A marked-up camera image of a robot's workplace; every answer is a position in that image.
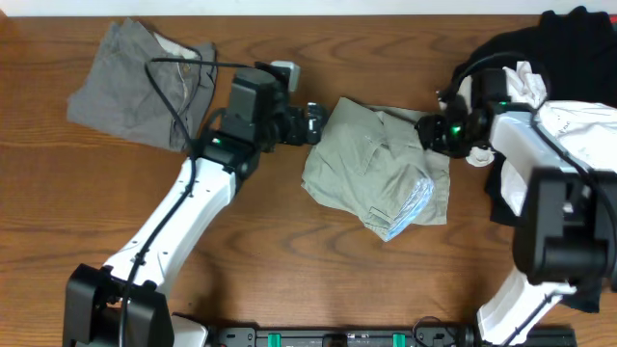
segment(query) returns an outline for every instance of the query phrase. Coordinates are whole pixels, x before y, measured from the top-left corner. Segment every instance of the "wooden tabletop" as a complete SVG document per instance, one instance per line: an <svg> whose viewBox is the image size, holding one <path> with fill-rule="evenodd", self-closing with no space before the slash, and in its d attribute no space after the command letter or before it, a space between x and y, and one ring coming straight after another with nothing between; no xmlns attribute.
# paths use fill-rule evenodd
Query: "wooden tabletop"
<svg viewBox="0 0 617 347"><path fill-rule="evenodd" d="M57 346L65 285L100 266L167 194L184 156L67 122L109 23L0 18L0 345ZM152 17L185 44L210 40L224 62L291 60L296 103L341 96L435 110L435 91L482 42L535 16ZM233 71L213 109L228 102ZM411 326L466 321L513 266L512 229L489 221L486 169L451 162L448 223L384 243L301 187L309 147L277 147L205 232L182 268L173 311L263 327ZM554 309L581 346L617 344L617 296L602 312Z"/></svg>

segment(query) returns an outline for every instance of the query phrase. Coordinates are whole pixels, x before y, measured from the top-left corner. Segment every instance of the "gray fabric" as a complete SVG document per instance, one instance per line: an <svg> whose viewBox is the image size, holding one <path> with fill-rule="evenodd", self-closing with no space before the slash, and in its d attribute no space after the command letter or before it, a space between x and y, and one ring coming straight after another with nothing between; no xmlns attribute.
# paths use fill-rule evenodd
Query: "gray fabric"
<svg viewBox="0 0 617 347"><path fill-rule="evenodd" d="M195 47L215 60L212 43ZM144 63L168 53L139 22L112 23L101 42L85 85L68 99L67 118L128 141L180 151L186 147L179 124L150 85ZM195 138L214 93L215 67L152 63L152 77ZM193 94L195 98L189 105Z"/></svg>
<svg viewBox="0 0 617 347"><path fill-rule="evenodd" d="M339 100L308 155L302 186L317 202L357 215L385 241L409 223L445 224L449 159L422 149L410 122L421 113L376 109Z"/></svg>

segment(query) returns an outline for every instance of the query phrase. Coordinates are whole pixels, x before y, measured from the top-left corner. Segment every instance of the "black cloth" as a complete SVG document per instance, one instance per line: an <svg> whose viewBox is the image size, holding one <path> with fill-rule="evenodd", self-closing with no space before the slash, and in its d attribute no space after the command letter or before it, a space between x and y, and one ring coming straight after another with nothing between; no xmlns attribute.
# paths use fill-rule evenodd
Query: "black cloth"
<svg viewBox="0 0 617 347"><path fill-rule="evenodd" d="M617 35L608 14L589 13L584 7L566 16L545 12L538 26L500 34L477 48L467 62L456 67L452 80L479 59L508 51L523 53L534 72L543 73L545 79L548 76L550 100L601 102L617 107ZM516 69L516 61L500 58L475 70L486 67ZM537 63L546 71L539 69ZM513 227L518 217L501 196L503 162L503 155L498 154L485 191L493 200L491 221ZM600 282L590 284L563 303L585 312L598 312L599 288Z"/></svg>

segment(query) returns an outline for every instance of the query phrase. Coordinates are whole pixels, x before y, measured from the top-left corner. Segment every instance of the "white wall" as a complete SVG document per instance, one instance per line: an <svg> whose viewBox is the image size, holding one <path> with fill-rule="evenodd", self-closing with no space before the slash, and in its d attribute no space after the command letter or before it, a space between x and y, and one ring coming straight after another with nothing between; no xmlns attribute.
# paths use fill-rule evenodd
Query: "white wall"
<svg viewBox="0 0 617 347"><path fill-rule="evenodd" d="M24 15L302 15L617 13L617 0L0 0Z"/></svg>

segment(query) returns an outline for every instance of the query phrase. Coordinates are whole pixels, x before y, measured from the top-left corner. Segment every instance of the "crumpled white fabric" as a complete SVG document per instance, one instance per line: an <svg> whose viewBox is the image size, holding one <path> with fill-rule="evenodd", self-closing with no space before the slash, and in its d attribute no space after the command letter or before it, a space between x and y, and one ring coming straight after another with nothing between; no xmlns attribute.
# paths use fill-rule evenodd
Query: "crumpled white fabric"
<svg viewBox="0 0 617 347"><path fill-rule="evenodd" d="M538 107L547 94L542 76L531 72L529 62L518 62L517 71L503 69L512 101ZM594 169L617 171L617 109L601 103L548 101L538 117L574 157ZM506 158L501 169L501 195L517 216L521 215L526 192L523 178Z"/></svg>

